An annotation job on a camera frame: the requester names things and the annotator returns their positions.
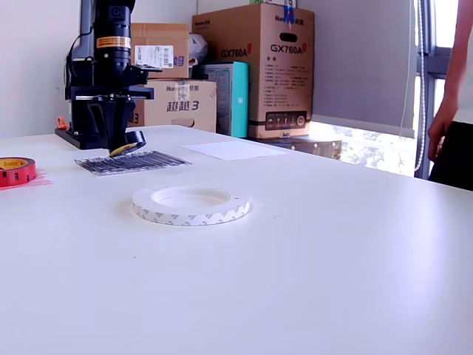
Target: black cable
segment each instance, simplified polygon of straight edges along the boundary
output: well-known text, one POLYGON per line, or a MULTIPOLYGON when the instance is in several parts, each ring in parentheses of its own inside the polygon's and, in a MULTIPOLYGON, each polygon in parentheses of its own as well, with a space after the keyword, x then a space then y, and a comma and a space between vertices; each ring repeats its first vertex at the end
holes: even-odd
POLYGON ((90 27, 90 31, 88 33, 81 33, 80 35, 77 36, 77 38, 74 40, 72 43, 71 49, 69 51, 69 54, 67 55, 67 66, 69 67, 69 72, 74 76, 74 78, 77 78, 77 75, 75 74, 74 67, 72 65, 72 51, 74 50, 75 43, 82 37, 89 36, 92 34, 92 31, 94 30, 93 25, 90 27))

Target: white tape backing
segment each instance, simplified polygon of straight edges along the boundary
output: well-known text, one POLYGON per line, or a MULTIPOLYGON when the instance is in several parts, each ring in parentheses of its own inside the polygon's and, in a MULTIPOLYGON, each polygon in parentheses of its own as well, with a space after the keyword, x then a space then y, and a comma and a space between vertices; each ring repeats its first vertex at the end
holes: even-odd
POLYGON ((169 226, 212 226, 237 220, 251 208, 247 194, 208 187, 143 189, 133 196, 133 212, 169 226))

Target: red tape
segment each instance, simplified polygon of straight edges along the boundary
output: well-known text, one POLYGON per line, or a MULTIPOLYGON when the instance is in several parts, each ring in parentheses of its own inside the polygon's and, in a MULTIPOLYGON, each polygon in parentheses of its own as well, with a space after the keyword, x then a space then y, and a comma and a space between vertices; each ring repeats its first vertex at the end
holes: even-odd
POLYGON ((36 162, 29 158, 0 158, 0 187, 24 185, 36 178, 36 162))

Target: double-sided tape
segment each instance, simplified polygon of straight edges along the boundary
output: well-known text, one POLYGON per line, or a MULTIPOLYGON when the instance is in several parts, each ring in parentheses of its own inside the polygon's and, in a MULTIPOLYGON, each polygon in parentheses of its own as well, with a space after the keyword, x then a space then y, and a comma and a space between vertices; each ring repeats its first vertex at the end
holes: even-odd
POLYGON ((249 213, 247 194, 206 187, 143 189, 133 196, 133 212, 144 220, 168 226, 212 226, 249 213))
POLYGON ((0 187, 29 183, 36 178, 36 163, 29 158, 0 158, 0 187))

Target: black robot mount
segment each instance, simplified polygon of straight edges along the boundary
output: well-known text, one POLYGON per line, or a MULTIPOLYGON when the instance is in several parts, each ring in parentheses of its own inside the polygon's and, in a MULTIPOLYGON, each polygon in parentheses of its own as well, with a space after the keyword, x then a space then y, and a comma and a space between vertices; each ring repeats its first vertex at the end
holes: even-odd
POLYGON ((79 149, 117 156, 146 145, 141 131, 126 133, 135 101, 154 99, 152 88, 138 86, 150 70, 131 64, 134 7, 135 0, 82 0, 80 44, 72 45, 65 68, 72 121, 56 130, 79 149))

